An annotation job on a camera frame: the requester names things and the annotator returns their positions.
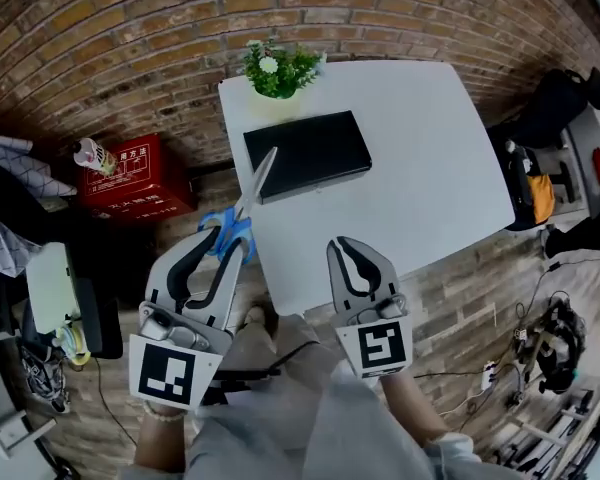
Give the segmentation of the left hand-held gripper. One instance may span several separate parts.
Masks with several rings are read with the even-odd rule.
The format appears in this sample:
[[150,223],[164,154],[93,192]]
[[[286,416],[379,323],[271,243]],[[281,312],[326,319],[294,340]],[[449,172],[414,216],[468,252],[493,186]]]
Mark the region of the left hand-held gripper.
[[190,235],[153,263],[139,306],[140,327],[130,336],[129,388],[132,395],[185,411],[196,409],[228,352],[226,330],[244,258],[233,242],[204,299],[188,280],[215,244],[219,227]]

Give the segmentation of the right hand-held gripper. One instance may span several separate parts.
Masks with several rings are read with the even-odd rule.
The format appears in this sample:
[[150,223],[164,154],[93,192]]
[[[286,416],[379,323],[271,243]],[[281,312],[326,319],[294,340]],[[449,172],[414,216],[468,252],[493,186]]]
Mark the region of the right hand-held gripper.
[[[391,261],[359,240],[338,236],[326,249],[338,341],[361,379],[397,373],[412,363],[412,318]],[[356,287],[345,259],[363,280]]]

